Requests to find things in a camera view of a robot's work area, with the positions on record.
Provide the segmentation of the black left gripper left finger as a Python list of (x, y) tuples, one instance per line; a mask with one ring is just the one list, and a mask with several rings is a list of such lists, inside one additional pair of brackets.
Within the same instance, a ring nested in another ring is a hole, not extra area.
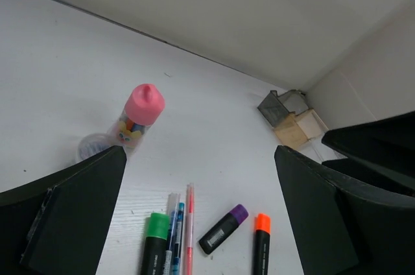
[(95, 274), (126, 166), (112, 146), (1, 193), (2, 274)]

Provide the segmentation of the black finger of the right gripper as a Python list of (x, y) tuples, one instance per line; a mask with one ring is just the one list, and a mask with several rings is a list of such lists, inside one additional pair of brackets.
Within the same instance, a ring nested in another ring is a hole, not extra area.
[(393, 193), (414, 195), (414, 112), (330, 130), (322, 143), (344, 157), (323, 165)]

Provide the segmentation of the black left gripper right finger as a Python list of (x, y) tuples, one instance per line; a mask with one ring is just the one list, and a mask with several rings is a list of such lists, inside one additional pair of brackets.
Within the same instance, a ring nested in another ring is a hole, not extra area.
[(305, 274), (413, 274), (414, 190), (351, 159), (274, 155)]

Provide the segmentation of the orange cap highlighter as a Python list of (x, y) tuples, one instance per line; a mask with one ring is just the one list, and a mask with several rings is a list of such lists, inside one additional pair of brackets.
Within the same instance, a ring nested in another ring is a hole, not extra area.
[(270, 217), (259, 213), (255, 218), (254, 253), (252, 262), (253, 275), (267, 275), (270, 252)]

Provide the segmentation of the purple cap highlighter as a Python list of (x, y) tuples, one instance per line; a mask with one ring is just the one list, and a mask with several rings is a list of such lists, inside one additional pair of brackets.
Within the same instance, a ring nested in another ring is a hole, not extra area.
[(198, 243), (202, 251), (210, 255), (238, 229), (248, 216), (248, 211), (242, 204), (236, 205), (200, 238)]

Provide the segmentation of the green cap highlighter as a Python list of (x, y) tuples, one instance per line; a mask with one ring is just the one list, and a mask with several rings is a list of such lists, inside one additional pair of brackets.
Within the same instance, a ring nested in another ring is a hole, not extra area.
[(169, 216), (152, 213), (148, 218), (141, 260), (141, 275), (163, 274), (169, 232)]

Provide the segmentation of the clear blue pen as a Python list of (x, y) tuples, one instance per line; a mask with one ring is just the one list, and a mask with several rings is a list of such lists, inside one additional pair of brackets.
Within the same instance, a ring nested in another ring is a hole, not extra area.
[(176, 242), (176, 230), (178, 225), (178, 213), (180, 209), (180, 194), (171, 193), (168, 197), (167, 215), (169, 216), (169, 229), (167, 236), (167, 245), (165, 251), (165, 262), (163, 266), (163, 275), (171, 273), (171, 263)]

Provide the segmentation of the teal blue pen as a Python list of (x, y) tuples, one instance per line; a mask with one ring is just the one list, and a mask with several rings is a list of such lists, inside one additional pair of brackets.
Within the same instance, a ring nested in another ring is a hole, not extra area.
[(184, 227), (184, 210), (185, 204), (180, 202), (178, 205), (178, 211), (176, 214), (176, 222), (174, 226), (174, 246), (172, 251), (171, 258), (171, 269), (170, 274), (179, 275), (180, 274), (180, 263), (181, 263), (181, 253), (182, 253), (182, 235)]

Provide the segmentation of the pink red pen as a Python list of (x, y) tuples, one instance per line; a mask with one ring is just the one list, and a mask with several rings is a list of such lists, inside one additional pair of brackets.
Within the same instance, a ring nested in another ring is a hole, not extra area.
[(193, 274), (193, 230), (194, 230), (194, 212), (195, 212), (195, 192), (194, 185), (187, 186), (187, 200), (186, 200), (186, 225), (185, 225), (185, 267), (184, 274)]

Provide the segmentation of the pink capped crayon bottle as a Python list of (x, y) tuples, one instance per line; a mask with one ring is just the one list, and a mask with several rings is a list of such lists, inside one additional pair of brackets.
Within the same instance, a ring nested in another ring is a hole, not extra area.
[(109, 130), (127, 156), (133, 155), (165, 108), (165, 99), (153, 84), (140, 84), (127, 99), (123, 111)]

